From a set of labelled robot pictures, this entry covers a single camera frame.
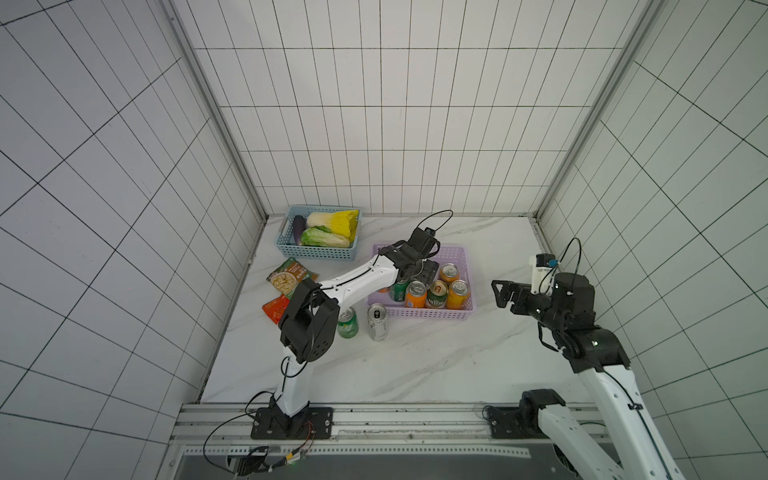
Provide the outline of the purple plastic basket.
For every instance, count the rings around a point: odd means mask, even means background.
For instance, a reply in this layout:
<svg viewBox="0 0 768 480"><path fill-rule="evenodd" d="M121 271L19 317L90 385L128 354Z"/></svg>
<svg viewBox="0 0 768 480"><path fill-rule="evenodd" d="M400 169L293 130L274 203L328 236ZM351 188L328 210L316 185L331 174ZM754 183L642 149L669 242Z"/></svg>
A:
<svg viewBox="0 0 768 480"><path fill-rule="evenodd" d="M465 319L474 311L474 286L466 248L442 245L411 280L398 280L386 292L367 297L369 307L380 304L388 317Z"/></svg>

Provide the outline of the silver slim can back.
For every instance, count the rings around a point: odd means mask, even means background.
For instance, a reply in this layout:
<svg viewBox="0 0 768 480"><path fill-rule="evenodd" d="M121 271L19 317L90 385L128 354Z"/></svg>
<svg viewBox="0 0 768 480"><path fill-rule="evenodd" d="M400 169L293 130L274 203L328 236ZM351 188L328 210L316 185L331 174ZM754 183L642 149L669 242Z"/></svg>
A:
<svg viewBox="0 0 768 480"><path fill-rule="evenodd" d="M388 335L387 309L380 303L372 304L367 313L369 333L373 341L381 342Z"/></svg>

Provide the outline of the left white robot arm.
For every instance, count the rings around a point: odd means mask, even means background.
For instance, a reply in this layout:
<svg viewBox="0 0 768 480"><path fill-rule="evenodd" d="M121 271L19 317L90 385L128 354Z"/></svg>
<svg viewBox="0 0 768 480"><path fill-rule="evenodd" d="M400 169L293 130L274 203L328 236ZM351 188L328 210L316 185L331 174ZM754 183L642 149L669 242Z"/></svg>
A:
<svg viewBox="0 0 768 480"><path fill-rule="evenodd" d="M280 413L293 418L308 407L310 364L332 346L340 314L380 289L415 278L439 249L436 230L417 227L409 239L380 248L351 271L321 283L306 279L296 287L278 322L284 347L275 400Z"/></svg>

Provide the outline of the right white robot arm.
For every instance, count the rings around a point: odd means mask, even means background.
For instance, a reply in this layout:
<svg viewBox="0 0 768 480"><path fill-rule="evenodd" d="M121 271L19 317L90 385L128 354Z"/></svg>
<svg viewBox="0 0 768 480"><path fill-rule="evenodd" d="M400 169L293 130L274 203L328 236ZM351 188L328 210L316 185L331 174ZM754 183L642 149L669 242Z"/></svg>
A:
<svg viewBox="0 0 768 480"><path fill-rule="evenodd" d="M615 334L597 325L595 289L575 273L545 274L542 283L494 280L498 307L536 320L590 393L618 454L612 458L553 389L528 390L515 407L484 409L495 439L548 439L581 479L681 479L640 394L630 360Z"/></svg>

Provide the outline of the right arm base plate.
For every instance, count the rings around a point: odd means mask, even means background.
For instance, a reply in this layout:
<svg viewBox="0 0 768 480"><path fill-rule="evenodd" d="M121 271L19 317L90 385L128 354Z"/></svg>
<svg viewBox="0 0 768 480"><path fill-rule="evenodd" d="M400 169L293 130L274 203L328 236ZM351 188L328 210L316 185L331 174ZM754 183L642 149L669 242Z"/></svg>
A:
<svg viewBox="0 0 768 480"><path fill-rule="evenodd" d="M493 439L544 439L538 414L551 405L566 406L565 400L552 389L528 390L516 407L486 405L482 416L491 429Z"/></svg>

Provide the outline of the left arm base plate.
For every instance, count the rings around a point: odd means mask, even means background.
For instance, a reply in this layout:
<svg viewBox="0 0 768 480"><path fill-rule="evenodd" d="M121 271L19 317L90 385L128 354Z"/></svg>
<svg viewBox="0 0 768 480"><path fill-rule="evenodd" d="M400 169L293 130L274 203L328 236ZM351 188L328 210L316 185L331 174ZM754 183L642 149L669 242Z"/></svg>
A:
<svg viewBox="0 0 768 480"><path fill-rule="evenodd" d="M325 440L331 437L334 410L307 405L290 417L277 406L262 407L254 414L253 440Z"/></svg>

